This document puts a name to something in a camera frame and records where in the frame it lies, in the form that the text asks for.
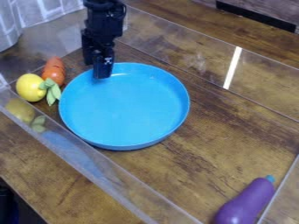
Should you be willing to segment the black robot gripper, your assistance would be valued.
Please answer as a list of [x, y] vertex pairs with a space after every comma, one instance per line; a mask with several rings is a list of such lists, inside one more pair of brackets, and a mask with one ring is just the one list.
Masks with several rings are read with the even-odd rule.
[[110, 76], [114, 62], [114, 38], [122, 36], [126, 6], [119, 0], [82, 0], [87, 10], [81, 31], [81, 51], [85, 65], [93, 63], [93, 77]]

